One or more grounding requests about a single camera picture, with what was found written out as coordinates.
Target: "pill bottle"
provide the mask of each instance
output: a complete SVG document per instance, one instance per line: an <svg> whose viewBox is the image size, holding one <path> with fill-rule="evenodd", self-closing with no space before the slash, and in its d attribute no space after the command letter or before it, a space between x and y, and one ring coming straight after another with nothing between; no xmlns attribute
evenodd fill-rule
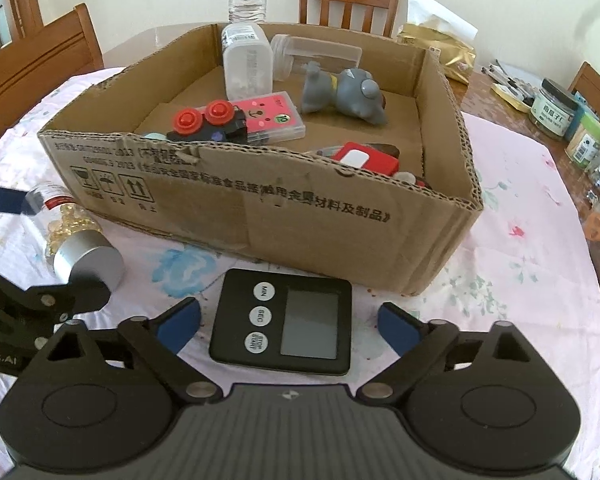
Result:
<svg viewBox="0 0 600 480"><path fill-rule="evenodd" d="M64 186L42 182L29 191L20 215L39 254L65 283L97 279L113 291L124 273L120 252L100 224Z"/></svg>

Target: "red toy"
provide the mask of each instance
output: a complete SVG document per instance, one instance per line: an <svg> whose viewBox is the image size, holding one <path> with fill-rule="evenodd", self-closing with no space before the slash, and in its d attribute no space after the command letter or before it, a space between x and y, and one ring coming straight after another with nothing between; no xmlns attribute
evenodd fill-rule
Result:
<svg viewBox="0 0 600 480"><path fill-rule="evenodd" d="M352 168L362 168L387 176L392 176L400 167L397 158L356 142L347 142L331 158Z"/></svg>
<svg viewBox="0 0 600 480"><path fill-rule="evenodd" d="M247 142L245 113L229 101L210 102L204 112L196 108L184 108L173 118L173 131L167 139L215 140L217 142Z"/></svg>

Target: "brown container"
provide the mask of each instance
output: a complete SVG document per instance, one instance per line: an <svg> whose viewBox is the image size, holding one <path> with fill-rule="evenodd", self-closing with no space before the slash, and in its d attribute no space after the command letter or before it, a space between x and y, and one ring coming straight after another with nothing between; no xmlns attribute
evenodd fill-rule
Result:
<svg viewBox="0 0 600 480"><path fill-rule="evenodd" d="M418 294L482 211L462 116L433 55L387 38L312 25L275 34L362 47L360 68L386 97L389 123L302 116L306 137L278 146L145 140L174 110L224 98L222 24L190 31L56 115L40 141L88 209L156 235L367 286ZM299 104L302 80L276 83ZM356 142L400 149L400 170L433 190L301 152Z"/></svg>

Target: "floral pattern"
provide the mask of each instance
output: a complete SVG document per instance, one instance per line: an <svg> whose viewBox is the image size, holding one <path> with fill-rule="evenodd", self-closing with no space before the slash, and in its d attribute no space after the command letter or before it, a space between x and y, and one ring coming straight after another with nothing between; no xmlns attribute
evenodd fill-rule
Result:
<svg viewBox="0 0 600 480"><path fill-rule="evenodd" d="M515 279L517 281L520 282L520 284L525 283L525 278L528 278L529 280L531 280L534 283L538 282L538 276L536 276L535 272L531 272L530 270L528 270L527 268L527 263L531 262L532 264L535 263L535 260L527 260L525 256L522 257L522 263L518 263L518 262L511 262L509 264L509 267L511 269L513 269L516 273L515 275Z"/></svg>
<svg viewBox="0 0 600 480"><path fill-rule="evenodd" d="M152 281L160 283L171 298L185 298L203 292L206 278L216 270L216 259L207 251L185 246L183 250L169 249L160 258Z"/></svg>
<svg viewBox="0 0 600 480"><path fill-rule="evenodd" d="M448 267L445 267L445 272L449 277L442 287L449 289L447 301L463 316L471 317L472 313L479 312L481 316L507 319L507 305L494 297L493 283L477 274L471 277L452 275Z"/></svg>
<svg viewBox="0 0 600 480"><path fill-rule="evenodd" d="M490 209L493 209L494 211L497 211L500 206L500 202L495 191L506 191L509 189L509 186L504 182L499 181L493 187L486 187L482 182L482 175L480 174L480 171L476 171L476 173L478 175L478 182L480 182L480 187L482 188L482 201L484 202L484 205Z"/></svg>

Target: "red button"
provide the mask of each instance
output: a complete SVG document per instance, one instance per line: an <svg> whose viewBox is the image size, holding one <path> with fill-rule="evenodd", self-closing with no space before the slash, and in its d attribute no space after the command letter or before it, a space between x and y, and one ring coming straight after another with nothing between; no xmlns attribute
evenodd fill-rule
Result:
<svg viewBox="0 0 600 480"><path fill-rule="evenodd" d="M205 119L213 126L223 126L234 118L234 106L229 101L211 101L205 109Z"/></svg>
<svg viewBox="0 0 600 480"><path fill-rule="evenodd" d="M173 118L173 129L180 135L196 133L202 126L202 113L195 108L184 108Z"/></svg>

